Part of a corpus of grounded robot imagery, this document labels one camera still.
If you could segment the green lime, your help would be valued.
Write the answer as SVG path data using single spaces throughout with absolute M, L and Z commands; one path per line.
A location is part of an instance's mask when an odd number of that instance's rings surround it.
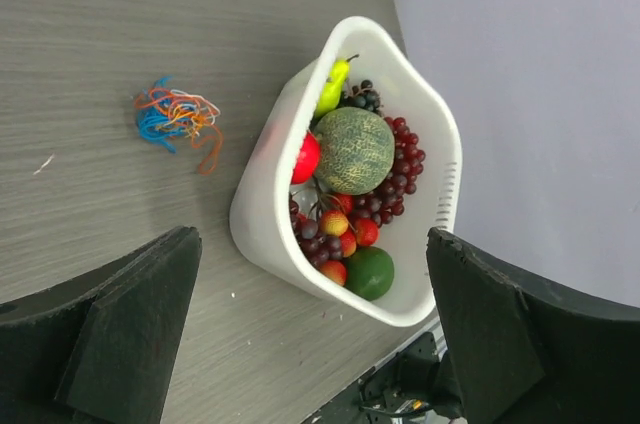
M 367 301 L 383 297 L 391 288 L 395 277 L 395 266 L 390 254 L 374 246 L 359 248 L 345 260 L 345 267 L 345 288 Z

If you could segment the red yellow lychee fruit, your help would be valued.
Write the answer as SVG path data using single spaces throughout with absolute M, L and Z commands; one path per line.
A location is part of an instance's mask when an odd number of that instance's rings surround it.
M 325 234 L 340 237 L 349 229 L 349 220 L 343 212 L 331 209 L 322 214 L 319 226 Z

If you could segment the yellow green pear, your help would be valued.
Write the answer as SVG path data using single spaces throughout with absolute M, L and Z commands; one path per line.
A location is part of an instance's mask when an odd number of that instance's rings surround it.
M 336 109 L 341 99 L 343 85 L 349 76 L 350 62 L 358 57 L 358 54 L 354 54 L 346 59 L 335 61 L 317 101 L 314 110 L 315 119 L 320 119 Z

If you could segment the white plastic fruit basket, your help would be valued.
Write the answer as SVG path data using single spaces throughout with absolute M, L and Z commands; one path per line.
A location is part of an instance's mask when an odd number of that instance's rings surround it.
M 334 62 L 354 56 L 350 75 L 369 78 L 386 111 L 403 117 L 426 152 L 424 171 L 405 212 L 382 230 L 379 245 L 392 257 L 395 278 L 380 299 L 367 302 L 314 270 L 299 249 L 289 220 L 295 160 Z M 352 16 L 330 33 L 319 56 L 282 88 L 240 179 L 230 208 L 233 240 L 253 264 L 321 298 L 342 302 L 378 321 L 410 327 L 427 319 L 435 298 L 426 260 L 427 234 L 452 231 L 463 152 L 454 117 L 442 97 L 375 21 Z

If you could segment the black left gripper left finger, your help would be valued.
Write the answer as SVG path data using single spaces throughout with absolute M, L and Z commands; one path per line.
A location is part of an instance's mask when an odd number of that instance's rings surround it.
M 199 263 L 194 227 L 1 305 L 4 423 L 158 423 Z

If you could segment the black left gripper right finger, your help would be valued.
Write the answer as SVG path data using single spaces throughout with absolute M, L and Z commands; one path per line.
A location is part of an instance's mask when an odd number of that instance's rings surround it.
M 426 259 L 468 422 L 638 422 L 638 308 L 437 228 Z

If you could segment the red strawberry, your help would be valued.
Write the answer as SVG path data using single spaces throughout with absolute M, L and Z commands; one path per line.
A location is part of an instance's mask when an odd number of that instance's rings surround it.
M 358 246 L 369 247 L 378 240 L 379 227 L 372 219 L 359 218 L 354 223 L 354 233 Z

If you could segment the dark purple grape bunch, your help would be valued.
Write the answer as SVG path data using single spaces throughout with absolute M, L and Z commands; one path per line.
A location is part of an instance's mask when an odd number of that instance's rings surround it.
M 292 196 L 289 197 L 289 214 L 298 246 L 314 268 L 319 269 L 330 260 L 340 261 L 343 258 L 340 238 L 325 233 L 316 220 L 307 218 Z

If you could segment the black grape bunch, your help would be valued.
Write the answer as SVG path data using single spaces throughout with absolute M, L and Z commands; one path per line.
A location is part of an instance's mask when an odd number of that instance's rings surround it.
M 353 107 L 382 115 L 381 96 L 369 79 L 362 80 L 358 85 L 347 84 L 341 93 L 339 107 Z

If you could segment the red apple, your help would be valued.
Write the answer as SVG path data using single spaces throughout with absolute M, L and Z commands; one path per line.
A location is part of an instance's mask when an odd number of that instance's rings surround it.
M 308 181 L 315 172 L 321 158 L 321 147 L 311 132 L 307 132 L 297 156 L 291 184 L 298 185 Z

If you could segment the green netted melon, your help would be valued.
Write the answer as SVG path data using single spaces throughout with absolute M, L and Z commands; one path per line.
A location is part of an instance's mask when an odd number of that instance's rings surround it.
M 334 110 L 319 120 L 313 135 L 321 148 L 314 175 L 333 191 L 366 194 L 391 170 L 394 136 L 389 125 L 372 112 L 352 107 Z

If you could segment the red grape bunch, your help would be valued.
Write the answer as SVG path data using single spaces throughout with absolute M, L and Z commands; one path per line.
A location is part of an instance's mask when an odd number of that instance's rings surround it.
M 372 191 L 352 199 L 348 215 L 352 225 L 370 219 L 380 228 L 405 212 L 405 196 L 417 190 L 416 181 L 424 171 L 426 153 L 419 148 L 419 137 L 404 117 L 384 117 L 394 136 L 394 160 L 385 179 Z

